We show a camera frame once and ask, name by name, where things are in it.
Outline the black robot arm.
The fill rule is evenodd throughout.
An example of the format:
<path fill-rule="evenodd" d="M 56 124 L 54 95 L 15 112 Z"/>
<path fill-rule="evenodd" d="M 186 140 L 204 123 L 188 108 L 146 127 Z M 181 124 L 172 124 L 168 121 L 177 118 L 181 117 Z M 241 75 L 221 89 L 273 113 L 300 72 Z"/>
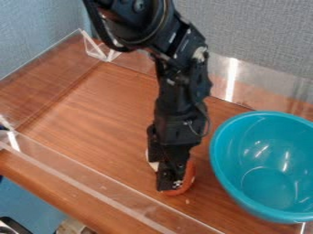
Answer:
<path fill-rule="evenodd" d="M 157 190 L 177 196 L 196 177 L 190 150 L 210 127 L 206 38 L 173 0 L 82 0 L 98 36 L 119 52 L 143 49 L 155 64 L 159 94 L 147 128 L 147 161 Z"/>

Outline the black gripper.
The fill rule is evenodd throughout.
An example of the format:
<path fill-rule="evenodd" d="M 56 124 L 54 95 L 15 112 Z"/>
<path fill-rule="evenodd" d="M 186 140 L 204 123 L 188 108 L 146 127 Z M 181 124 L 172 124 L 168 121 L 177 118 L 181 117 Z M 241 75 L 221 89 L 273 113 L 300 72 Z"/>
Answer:
<path fill-rule="evenodd" d="M 149 161 L 159 162 L 157 190 L 186 192 L 193 184 L 190 150 L 206 136 L 205 98 L 212 81 L 205 71 L 158 75 L 159 95 L 147 129 Z"/>

